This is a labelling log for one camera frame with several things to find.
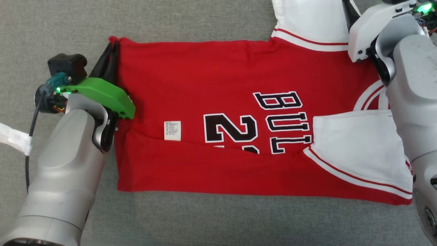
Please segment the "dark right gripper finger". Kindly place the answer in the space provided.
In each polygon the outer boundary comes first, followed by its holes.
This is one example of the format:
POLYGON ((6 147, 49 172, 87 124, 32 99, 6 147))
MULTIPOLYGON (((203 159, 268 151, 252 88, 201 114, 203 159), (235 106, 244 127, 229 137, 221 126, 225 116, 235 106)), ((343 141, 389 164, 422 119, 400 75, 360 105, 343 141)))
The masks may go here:
POLYGON ((352 3, 351 0, 342 0, 343 3, 343 9, 345 12, 345 15, 350 17, 357 17, 358 16, 358 11, 355 9, 354 4, 352 3))

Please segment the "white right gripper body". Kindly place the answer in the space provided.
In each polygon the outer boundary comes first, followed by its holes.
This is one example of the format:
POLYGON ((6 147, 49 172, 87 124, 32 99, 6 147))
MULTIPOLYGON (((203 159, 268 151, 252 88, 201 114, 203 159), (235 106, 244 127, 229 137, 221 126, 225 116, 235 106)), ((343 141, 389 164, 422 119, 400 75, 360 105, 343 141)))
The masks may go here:
POLYGON ((345 15, 349 58, 354 63, 369 58, 384 86, 389 85, 395 76, 395 64, 388 54, 401 39, 401 32, 389 27, 389 23, 416 5, 415 0, 384 0, 357 17, 345 15))

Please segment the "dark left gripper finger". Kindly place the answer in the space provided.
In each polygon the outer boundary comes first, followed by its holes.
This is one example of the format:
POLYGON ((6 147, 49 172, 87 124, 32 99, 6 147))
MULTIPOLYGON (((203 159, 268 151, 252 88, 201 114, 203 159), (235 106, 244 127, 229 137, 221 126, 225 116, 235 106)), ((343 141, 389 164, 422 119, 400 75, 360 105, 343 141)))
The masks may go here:
POLYGON ((115 41, 110 50, 110 60, 108 63, 108 82, 118 86, 118 57, 119 42, 115 41))
POLYGON ((114 81, 114 71, 113 71, 113 61, 112 58, 112 43, 108 43, 105 51, 98 59, 91 73, 89 74, 90 78, 101 78, 106 82, 114 81))

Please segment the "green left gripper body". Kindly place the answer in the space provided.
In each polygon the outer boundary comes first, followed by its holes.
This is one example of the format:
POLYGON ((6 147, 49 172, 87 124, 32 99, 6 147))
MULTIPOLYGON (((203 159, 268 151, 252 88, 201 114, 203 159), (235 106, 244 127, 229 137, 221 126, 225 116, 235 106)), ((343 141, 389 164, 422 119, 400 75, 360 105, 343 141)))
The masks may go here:
POLYGON ((59 91, 69 95, 66 113, 83 110, 94 119, 92 142, 103 153, 113 146, 118 120, 134 118, 136 107, 127 93, 104 79, 86 78, 59 91))

